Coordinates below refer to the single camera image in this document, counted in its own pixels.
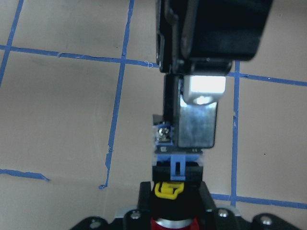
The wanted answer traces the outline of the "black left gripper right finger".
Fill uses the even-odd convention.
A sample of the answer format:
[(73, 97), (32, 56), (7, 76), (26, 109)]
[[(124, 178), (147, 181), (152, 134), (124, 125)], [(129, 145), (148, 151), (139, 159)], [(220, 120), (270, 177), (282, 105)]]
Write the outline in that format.
[(203, 220), (239, 220), (241, 214), (232, 206), (217, 206), (204, 181), (200, 182), (201, 215)]

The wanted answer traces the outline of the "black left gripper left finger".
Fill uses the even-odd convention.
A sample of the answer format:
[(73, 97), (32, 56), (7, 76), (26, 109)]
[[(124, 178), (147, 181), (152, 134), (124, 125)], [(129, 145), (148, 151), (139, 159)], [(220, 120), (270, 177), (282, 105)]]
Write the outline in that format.
[(137, 205), (121, 208), (115, 215), (115, 225), (151, 225), (151, 183), (141, 182)]

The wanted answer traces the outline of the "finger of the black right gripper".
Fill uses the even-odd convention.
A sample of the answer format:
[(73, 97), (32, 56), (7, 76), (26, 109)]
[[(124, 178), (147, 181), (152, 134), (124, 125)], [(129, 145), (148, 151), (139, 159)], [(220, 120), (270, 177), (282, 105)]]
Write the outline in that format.
[(225, 76), (166, 74), (163, 119), (171, 143), (182, 149), (210, 149), (215, 144), (218, 102)]

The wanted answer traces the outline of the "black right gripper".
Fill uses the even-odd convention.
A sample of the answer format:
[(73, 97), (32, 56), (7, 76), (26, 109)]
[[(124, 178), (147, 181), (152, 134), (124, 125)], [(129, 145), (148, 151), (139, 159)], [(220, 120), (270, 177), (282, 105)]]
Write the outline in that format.
[(156, 62), (162, 73), (228, 73), (256, 55), (270, 0), (158, 0)]

